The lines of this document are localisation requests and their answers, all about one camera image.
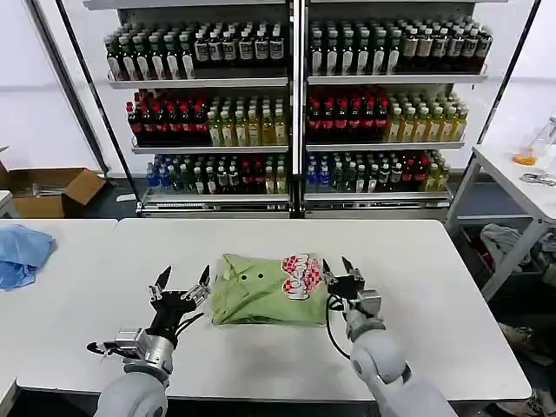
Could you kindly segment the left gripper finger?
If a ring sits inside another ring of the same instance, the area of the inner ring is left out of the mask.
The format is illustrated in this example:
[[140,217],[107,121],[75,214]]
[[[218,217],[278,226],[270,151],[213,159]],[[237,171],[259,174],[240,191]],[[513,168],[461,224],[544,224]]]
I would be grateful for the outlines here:
[[197,284],[181,296],[183,301],[192,301],[195,305],[202,305],[209,296],[210,266],[202,271]]
[[149,286],[150,300],[159,301],[162,298],[162,292],[168,284],[171,274],[171,266],[166,267],[157,277],[154,285]]

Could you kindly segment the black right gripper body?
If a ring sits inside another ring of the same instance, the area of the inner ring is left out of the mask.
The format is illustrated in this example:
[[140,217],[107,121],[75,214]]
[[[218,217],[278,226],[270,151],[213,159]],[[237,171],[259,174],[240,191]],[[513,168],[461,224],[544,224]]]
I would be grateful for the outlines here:
[[328,293],[345,300],[356,300],[365,287],[365,280],[355,275],[335,276],[328,280]]

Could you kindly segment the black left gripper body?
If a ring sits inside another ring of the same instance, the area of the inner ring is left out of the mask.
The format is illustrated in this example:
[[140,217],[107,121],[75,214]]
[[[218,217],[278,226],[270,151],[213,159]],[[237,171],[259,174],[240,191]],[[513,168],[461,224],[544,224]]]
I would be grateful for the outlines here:
[[152,296],[150,304],[156,314],[149,326],[149,335],[176,338],[182,317],[195,312],[199,305],[188,298],[182,298],[185,291],[162,291]]

